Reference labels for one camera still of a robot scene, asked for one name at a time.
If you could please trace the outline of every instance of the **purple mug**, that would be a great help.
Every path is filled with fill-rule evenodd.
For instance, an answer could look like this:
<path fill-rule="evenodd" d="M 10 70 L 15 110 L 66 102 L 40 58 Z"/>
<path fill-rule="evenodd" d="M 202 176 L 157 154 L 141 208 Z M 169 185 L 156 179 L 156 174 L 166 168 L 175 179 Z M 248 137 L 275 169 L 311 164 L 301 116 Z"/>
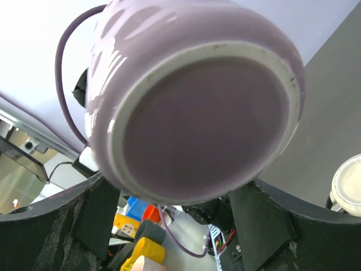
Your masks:
<path fill-rule="evenodd" d="M 204 202 L 256 178 L 293 137 L 305 101 L 300 55 L 235 2 L 114 0 L 95 40 L 86 131 L 119 189 Z"/>

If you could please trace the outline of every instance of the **wire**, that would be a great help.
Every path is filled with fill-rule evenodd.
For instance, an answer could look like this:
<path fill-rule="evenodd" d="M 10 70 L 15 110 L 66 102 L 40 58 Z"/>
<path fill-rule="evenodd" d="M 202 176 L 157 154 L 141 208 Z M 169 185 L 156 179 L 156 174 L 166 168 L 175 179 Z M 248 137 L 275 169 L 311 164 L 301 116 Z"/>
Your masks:
<path fill-rule="evenodd" d="M 64 49 L 69 40 L 69 37 L 73 34 L 73 32 L 88 18 L 101 13 L 107 5 L 101 5 L 98 7 L 91 8 L 85 11 L 83 14 L 78 16 L 72 23 L 67 27 L 64 31 L 63 35 L 61 35 L 60 41 L 58 43 L 58 48 L 56 49 L 55 55 L 55 85 L 56 85 L 56 93 L 58 95 L 59 103 L 61 110 L 63 111 L 64 117 L 73 131 L 74 135 L 85 145 L 88 145 L 86 138 L 81 134 L 79 129 L 77 128 L 74 120 L 69 112 L 69 108 L 67 105 L 67 101 L 65 99 L 64 88 L 63 88 L 63 74 L 62 74 L 62 65 L 63 65 L 63 55 Z"/>
<path fill-rule="evenodd" d="M 127 242 L 130 242 L 130 243 L 135 243 L 134 238 L 132 238 L 132 237 L 125 237 L 125 236 L 120 236 L 118 234 L 112 234 L 112 238 L 127 241 Z"/>
<path fill-rule="evenodd" d="M 224 248 L 232 241 L 232 237 L 233 237 L 233 235 L 235 235 L 235 233 L 236 233 L 235 230 L 233 230 L 233 231 L 231 232 L 230 236 L 228 236 L 227 242 L 224 243 L 224 244 L 221 246 L 220 251 L 224 250 Z"/>
<path fill-rule="evenodd" d="M 73 146 L 69 140 L 67 140 L 65 137 L 63 137 L 60 133 L 58 133 L 52 126 L 50 126 L 48 123 L 46 123 L 45 121 L 43 121 L 42 119 L 40 119 L 38 116 L 36 116 L 35 114 L 31 113 L 30 111 L 28 111 L 25 107 L 15 103 L 13 100 L 11 100 L 10 98 L 6 97 L 5 95 L 3 95 L 2 93 L 0 93 L 0 98 L 2 98 L 3 100 L 5 100 L 5 102 L 11 104 L 12 106 L 14 106 L 15 108 L 17 108 L 20 111 L 23 111 L 25 114 L 29 115 L 30 117 L 34 118 L 35 120 L 39 121 L 42 125 L 44 125 L 49 131 L 51 131 L 53 134 L 56 135 L 56 137 L 58 137 L 60 140 L 62 140 L 64 143 L 66 143 L 74 152 L 76 153 L 80 153 L 77 148 L 75 146 Z"/>
<path fill-rule="evenodd" d="M 48 180 L 46 180 L 46 182 L 44 182 L 43 180 L 41 180 L 38 176 L 36 176 L 37 178 L 38 178 L 38 180 L 40 180 L 41 182 L 44 182 L 45 184 L 50 184 L 50 180 L 51 180 L 51 177 L 54 175 L 54 172 L 56 171 L 56 169 L 58 168 L 58 167 L 60 167 L 61 165 L 72 165 L 73 164 L 73 162 L 62 162 L 62 163 L 59 163 L 59 164 L 57 164 L 56 166 L 55 166 L 55 168 L 51 171 L 51 173 L 50 173 L 50 175 L 49 175 L 49 178 L 48 178 Z"/>
<path fill-rule="evenodd" d="M 173 233 L 171 233 L 166 221 L 165 221 L 165 217 L 164 217 L 164 214 L 163 214 L 163 211 L 162 211 L 162 206 L 158 205 L 158 210 L 159 210 L 159 214 L 160 214 L 160 219 L 164 225 L 164 229 L 165 231 L 168 233 L 170 239 L 172 239 L 172 241 L 182 250 L 184 251 L 185 253 L 195 257 L 195 258 L 203 258 L 205 255 L 207 255 L 207 252 L 208 252 L 208 245 L 209 245 L 209 240 L 210 240 L 210 237 L 209 237 L 209 234 L 207 234 L 206 236 L 206 243 L 205 243 L 205 246 L 204 246 L 204 251 L 202 254 L 196 254 L 188 249 L 186 249 L 177 239 L 176 237 L 173 235 Z"/>

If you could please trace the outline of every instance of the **blue object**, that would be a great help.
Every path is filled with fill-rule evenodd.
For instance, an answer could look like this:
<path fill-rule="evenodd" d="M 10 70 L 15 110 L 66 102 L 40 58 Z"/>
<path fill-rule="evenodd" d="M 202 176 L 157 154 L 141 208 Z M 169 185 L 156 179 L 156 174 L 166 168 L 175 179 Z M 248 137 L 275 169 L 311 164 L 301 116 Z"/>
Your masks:
<path fill-rule="evenodd" d="M 127 202 L 129 204 L 129 209 L 125 215 L 141 222 L 143 213 L 149 204 L 133 196 L 129 197 Z"/>

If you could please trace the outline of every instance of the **red object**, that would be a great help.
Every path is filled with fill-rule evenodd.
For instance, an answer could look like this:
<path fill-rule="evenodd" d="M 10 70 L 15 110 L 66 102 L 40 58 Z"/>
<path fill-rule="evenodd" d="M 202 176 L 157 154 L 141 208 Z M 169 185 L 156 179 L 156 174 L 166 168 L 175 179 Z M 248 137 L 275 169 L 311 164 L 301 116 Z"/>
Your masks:
<path fill-rule="evenodd" d="M 229 244 L 229 242 L 232 241 L 232 237 L 233 237 L 233 235 L 235 235 L 235 233 L 236 233 L 235 230 L 233 230 L 233 231 L 231 232 L 230 236 L 228 236 L 227 242 L 221 247 L 221 251 L 223 251 L 224 248 Z"/>
<path fill-rule="evenodd" d="M 146 208 L 146 210 L 143 213 L 142 221 L 144 221 L 146 219 L 148 219 L 152 222 L 155 222 L 155 223 L 159 222 L 160 214 L 159 214 L 158 208 L 156 208 L 152 205 L 148 205 L 148 207 Z"/>

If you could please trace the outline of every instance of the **white container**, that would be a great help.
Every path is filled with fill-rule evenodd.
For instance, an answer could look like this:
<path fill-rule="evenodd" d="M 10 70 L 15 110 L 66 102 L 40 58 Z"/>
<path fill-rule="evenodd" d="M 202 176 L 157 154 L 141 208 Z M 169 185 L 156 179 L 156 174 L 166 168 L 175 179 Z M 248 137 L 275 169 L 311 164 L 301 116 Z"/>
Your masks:
<path fill-rule="evenodd" d="M 361 154 L 344 162 L 336 171 L 330 198 L 350 215 L 361 217 Z"/>
<path fill-rule="evenodd" d="M 167 271 L 167 269 L 163 265 L 141 256 L 135 261 L 131 271 Z"/>

